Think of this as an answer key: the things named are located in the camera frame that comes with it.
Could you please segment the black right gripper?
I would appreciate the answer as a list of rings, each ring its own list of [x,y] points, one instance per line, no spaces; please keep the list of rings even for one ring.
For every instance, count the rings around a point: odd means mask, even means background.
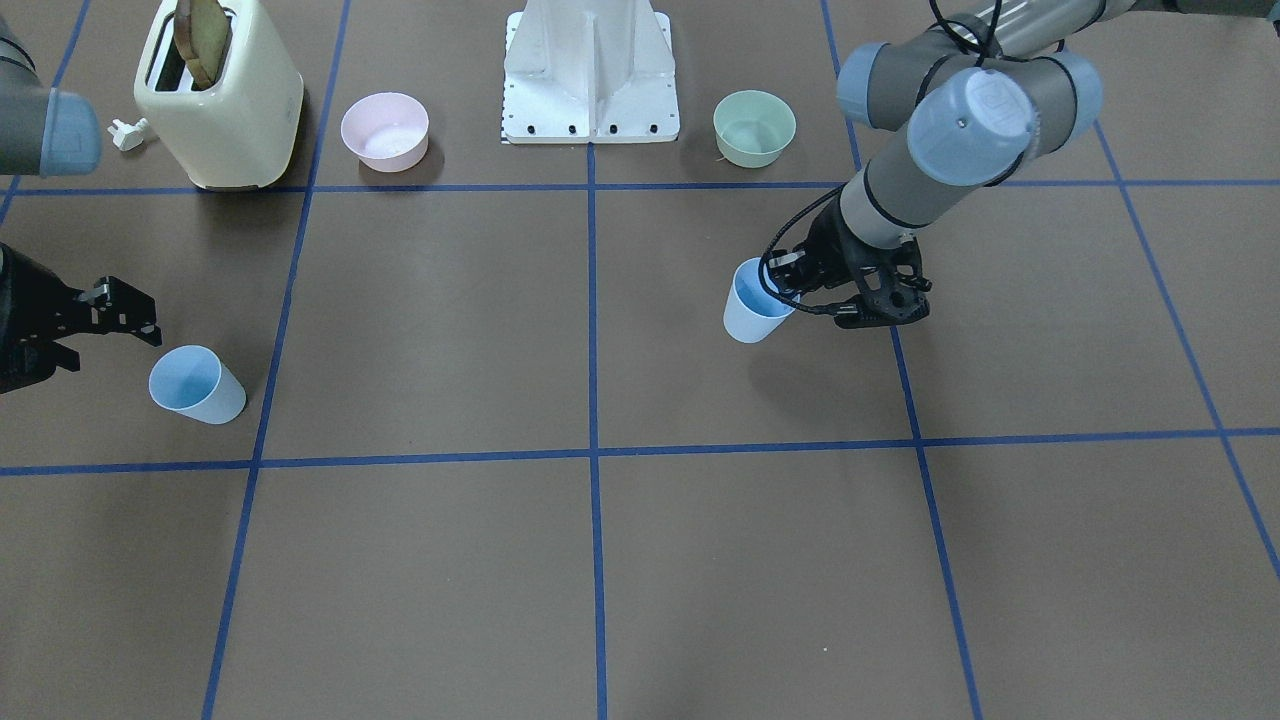
[[[59,369],[79,372],[79,354],[59,342],[79,332],[131,334],[151,347],[163,345],[150,295],[114,275],[83,292],[3,245],[1,392],[44,382]]]

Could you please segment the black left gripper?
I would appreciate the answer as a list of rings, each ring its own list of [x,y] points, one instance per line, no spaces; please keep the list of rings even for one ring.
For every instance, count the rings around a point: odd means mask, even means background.
[[[858,292],[841,304],[835,324],[842,329],[906,325],[931,314],[919,243],[908,231],[876,247],[854,234],[838,208],[822,208],[803,242],[792,249],[771,246],[768,288],[780,301],[854,283]]]

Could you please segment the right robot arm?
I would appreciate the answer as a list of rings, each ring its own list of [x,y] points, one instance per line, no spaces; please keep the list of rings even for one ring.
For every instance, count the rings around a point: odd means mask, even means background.
[[[1,169],[5,176],[83,176],[101,156],[97,115],[77,94],[41,83],[32,56],[1,23]],[[61,340],[131,334],[157,347],[163,332],[154,299],[105,275],[87,290],[9,245],[1,246],[1,392],[78,372],[81,356]]]

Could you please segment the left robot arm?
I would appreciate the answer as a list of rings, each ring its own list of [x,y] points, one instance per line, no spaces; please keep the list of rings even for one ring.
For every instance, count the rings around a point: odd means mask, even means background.
[[[1096,122],[1103,81],[1062,42],[1130,12],[1277,22],[1275,1],[992,1],[937,12],[905,44],[861,45],[840,68],[837,102],[847,119],[893,138],[806,208],[813,223],[801,243],[773,240],[746,264],[746,287],[783,314],[831,316],[845,329],[928,316],[918,233]]]

